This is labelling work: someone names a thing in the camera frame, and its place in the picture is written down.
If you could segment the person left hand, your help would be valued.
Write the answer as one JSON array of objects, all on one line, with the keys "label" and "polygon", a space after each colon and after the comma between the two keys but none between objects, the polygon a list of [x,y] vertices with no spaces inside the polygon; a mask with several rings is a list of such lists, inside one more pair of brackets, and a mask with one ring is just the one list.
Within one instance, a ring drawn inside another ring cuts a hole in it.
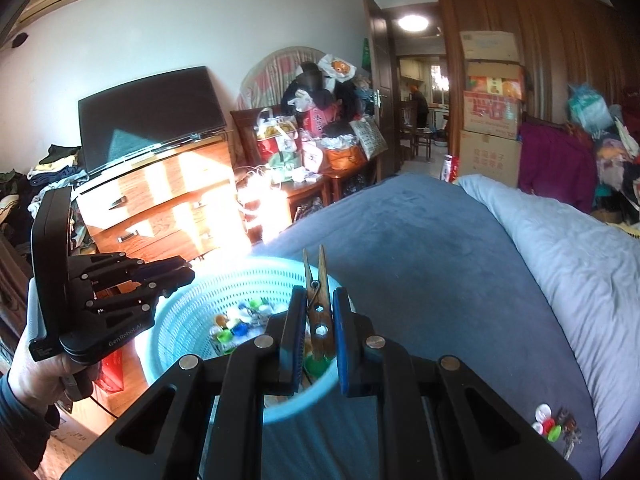
[{"label": "person left hand", "polygon": [[82,366],[65,354],[36,362],[28,350],[28,333],[24,330],[17,344],[8,374],[8,384],[14,396],[37,415],[44,416],[50,405],[64,393],[62,378],[88,370],[91,379],[100,374],[99,364]]}]

